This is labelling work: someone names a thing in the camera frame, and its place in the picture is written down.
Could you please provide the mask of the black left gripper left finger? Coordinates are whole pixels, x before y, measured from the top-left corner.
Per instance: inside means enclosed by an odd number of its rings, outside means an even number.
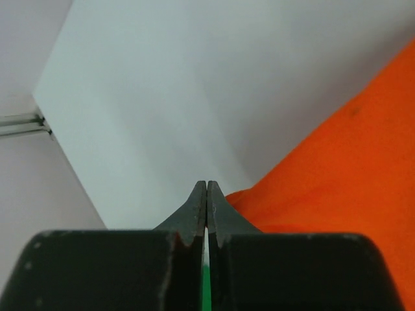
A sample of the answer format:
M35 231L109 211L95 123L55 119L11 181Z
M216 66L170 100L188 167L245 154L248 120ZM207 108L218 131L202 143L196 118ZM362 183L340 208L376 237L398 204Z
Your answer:
M185 203L154 228L175 233L185 246L204 244L206 225L206 182L197 181Z

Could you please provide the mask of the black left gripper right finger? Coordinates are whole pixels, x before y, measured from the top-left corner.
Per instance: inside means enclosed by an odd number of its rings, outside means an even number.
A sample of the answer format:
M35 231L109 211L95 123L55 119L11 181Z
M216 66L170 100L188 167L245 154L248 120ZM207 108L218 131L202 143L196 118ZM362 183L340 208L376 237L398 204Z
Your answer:
M233 235L261 233L229 204L216 181L209 181L207 184L206 203L206 225L210 249L221 248Z

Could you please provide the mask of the orange t shirt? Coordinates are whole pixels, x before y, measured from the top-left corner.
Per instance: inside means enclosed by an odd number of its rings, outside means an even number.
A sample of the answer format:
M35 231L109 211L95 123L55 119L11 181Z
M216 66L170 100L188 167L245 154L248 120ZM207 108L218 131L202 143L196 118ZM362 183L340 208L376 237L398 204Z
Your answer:
M414 44L253 187L227 201L267 233L350 232L414 309Z

